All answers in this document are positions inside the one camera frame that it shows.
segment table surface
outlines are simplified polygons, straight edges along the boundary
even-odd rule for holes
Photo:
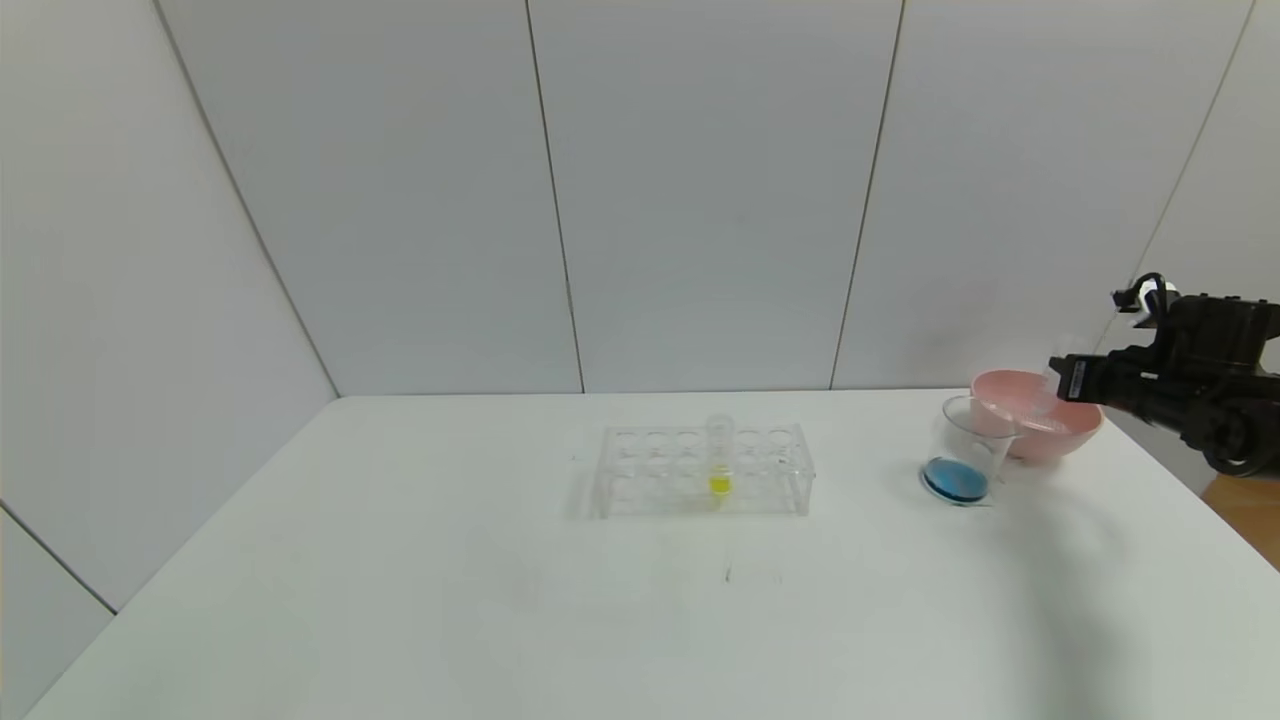
[[[1110,424],[940,502],[954,393],[339,400],[29,717],[1280,717],[1280,574]],[[808,518],[588,516],[604,427],[718,411]]]

